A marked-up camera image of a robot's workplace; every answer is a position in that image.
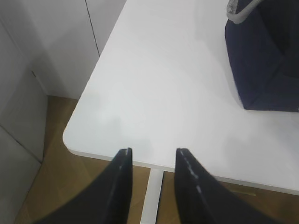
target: gray bag strap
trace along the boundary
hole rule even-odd
[[[263,1],[263,0],[252,0],[242,11],[237,13],[238,3],[241,0],[229,0],[227,7],[228,19],[232,22],[239,24],[244,22],[250,13]]]

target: desk top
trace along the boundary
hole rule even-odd
[[[77,155],[173,171],[188,148],[220,179],[299,194],[299,114],[242,108],[225,0],[127,0],[64,132]]]

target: white metal desk leg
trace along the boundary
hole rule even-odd
[[[160,169],[150,169],[140,224],[156,223],[163,173]]]

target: white cabinet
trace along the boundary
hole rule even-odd
[[[48,95],[79,98],[99,58],[84,0],[3,0],[0,18]]]
[[[40,163],[0,127],[0,223],[12,224]]]
[[[0,126],[43,160],[47,96],[0,23]]]
[[[86,0],[86,2],[101,53],[126,0]]]

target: wooden floor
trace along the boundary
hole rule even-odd
[[[44,162],[16,219],[16,224],[30,224],[69,201],[106,167],[107,161],[71,154],[63,144],[65,126],[77,104],[76,100],[49,97],[44,147]],[[144,202],[148,168],[133,168],[133,194],[128,224],[139,224]],[[166,172],[157,224],[179,224],[174,197],[174,175]],[[267,215],[288,224],[299,224],[299,196],[224,185]]]

